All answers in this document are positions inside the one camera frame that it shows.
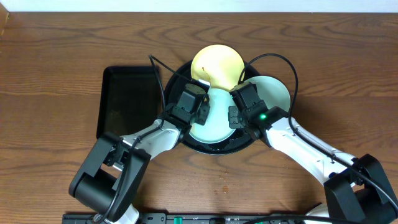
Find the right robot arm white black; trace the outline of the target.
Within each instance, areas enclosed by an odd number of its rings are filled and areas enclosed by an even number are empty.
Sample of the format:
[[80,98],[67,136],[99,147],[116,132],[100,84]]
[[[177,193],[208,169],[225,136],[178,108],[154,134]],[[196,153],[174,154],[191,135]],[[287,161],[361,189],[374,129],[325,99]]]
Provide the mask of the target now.
[[397,219],[397,197],[381,163],[339,151],[303,127],[283,109],[262,103],[231,106],[230,126],[243,128],[295,160],[322,184],[326,205],[291,220],[313,223],[391,223]]

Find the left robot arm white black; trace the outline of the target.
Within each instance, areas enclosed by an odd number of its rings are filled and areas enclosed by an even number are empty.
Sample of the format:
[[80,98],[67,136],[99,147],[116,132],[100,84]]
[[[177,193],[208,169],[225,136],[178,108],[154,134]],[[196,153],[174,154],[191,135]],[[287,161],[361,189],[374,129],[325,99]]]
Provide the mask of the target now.
[[183,92],[149,127],[127,136],[103,134],[74,176],[69,194],[97,212],[92,223],[136,223],[139,212],[132,201],[150,160],[174,148],[193,122],[204,124],[209,109],[206,93]]

